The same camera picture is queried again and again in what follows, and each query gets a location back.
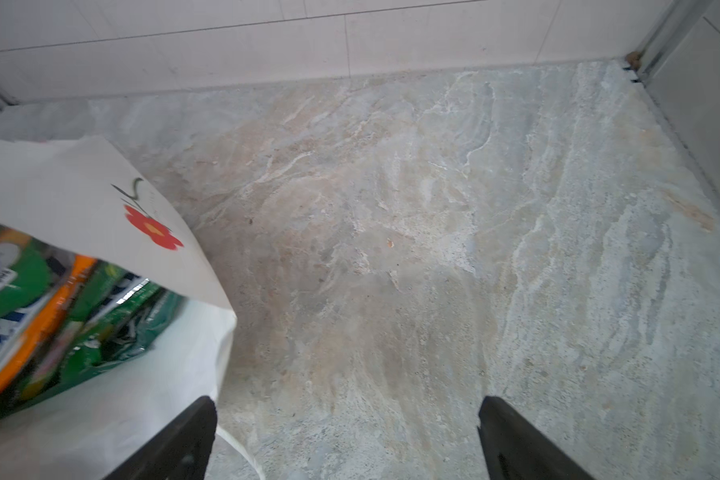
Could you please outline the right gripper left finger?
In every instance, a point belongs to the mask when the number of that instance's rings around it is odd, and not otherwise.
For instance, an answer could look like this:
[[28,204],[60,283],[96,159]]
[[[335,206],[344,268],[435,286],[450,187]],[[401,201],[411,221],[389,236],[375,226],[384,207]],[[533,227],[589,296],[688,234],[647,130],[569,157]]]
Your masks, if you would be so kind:
[[199,397],[105,479],[203,480],[217,420],[213,400]]

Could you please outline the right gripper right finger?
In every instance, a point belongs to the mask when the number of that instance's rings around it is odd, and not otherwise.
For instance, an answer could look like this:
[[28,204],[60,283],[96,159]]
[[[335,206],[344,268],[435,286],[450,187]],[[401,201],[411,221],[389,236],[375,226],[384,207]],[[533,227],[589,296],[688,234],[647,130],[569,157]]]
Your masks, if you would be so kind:
[[491,480],[593,480],[502,398],[486,396],[478,416],[477,431]]

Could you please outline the orange Fox's candy pack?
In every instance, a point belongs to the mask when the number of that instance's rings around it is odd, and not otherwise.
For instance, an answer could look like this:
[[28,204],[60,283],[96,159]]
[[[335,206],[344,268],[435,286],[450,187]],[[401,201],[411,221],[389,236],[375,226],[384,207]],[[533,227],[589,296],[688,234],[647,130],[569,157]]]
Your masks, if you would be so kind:
[[0,394],[58,328],[72,295],[97,263],[83,255],[76,255],[71,264],[60,256],[50,260],[56,279],[51,288],[28,305],[0,316]]

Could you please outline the green Fox's candy pack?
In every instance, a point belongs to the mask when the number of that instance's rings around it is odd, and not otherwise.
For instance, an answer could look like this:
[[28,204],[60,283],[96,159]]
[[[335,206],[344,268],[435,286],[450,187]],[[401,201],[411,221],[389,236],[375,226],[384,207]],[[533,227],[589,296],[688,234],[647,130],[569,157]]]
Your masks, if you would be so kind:
[[68,251],[0,225],[0,371],[74,261]]

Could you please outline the white floral paper bag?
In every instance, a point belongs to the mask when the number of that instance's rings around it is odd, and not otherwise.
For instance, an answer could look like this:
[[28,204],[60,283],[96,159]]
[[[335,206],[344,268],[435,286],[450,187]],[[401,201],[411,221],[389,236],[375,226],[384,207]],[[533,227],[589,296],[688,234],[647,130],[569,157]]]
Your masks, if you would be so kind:
[[107,140],[0,140],[0,479],[103,479],[213,406],[237,317]]

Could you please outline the dark green crisps bag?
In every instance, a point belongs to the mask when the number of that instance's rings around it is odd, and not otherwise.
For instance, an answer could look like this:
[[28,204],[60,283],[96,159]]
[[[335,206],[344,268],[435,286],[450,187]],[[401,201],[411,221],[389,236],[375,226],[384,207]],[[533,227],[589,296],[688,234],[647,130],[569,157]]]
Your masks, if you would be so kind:
[[144,354],[173,322],[184,297],[161,290],[139,307],[98,349],[95,365],[124,362]]

